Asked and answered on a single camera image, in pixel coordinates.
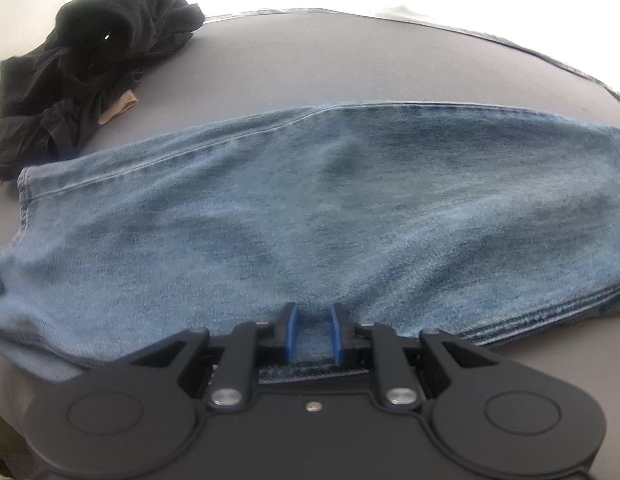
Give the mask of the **blue denim jeans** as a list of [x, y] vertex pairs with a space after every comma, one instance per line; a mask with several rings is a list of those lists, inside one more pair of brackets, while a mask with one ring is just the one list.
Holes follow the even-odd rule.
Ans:
[[620, 310], [620, 128], [459, 104], [253, 115], [30, 167], [0, 354], [52, 382], [188, 328], [328, 310], [496, 344]]

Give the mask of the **tan paper tag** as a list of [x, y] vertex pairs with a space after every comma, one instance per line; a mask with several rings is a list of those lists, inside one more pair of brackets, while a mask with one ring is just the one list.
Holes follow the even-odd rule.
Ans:
[[119, 96], [119, 99], [114, 101], [104, 112], [98, 117], [98, 125], [104, 126], [111, 122], [112, 119], [126, 113], [131, 110], [138, 103], [134, 92], [132, 90], [126, 90]]

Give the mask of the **black crumpled garment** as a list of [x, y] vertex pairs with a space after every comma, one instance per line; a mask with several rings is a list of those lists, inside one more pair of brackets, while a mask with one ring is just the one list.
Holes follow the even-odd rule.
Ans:
[[0, 63], [0, 181], [78, 156], [101, 115], [203, 26], [186, 0], [72, 0], [33, 51]]

